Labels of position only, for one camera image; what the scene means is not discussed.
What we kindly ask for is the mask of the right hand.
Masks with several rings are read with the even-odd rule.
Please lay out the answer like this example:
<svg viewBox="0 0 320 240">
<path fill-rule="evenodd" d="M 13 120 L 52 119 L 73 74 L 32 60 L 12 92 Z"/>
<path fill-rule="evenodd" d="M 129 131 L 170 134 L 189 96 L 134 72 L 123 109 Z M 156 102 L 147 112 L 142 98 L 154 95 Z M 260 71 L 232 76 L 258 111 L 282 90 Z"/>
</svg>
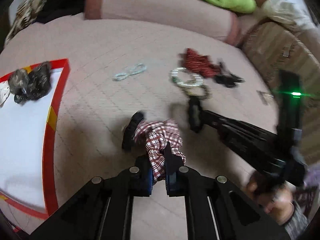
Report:
<svg viewBox="0 0 320 240">
<path fill-rule="evenodd" d="M 271 193 L 254 194 L 260 186 L 259 183 L 262 178 L 261 174 L 254 171 L 243 191 L 279 225 L 283 225 L 290 219 L 295 210 L 292 191 L 287 185 L 283 185 Z"/>
</svg>

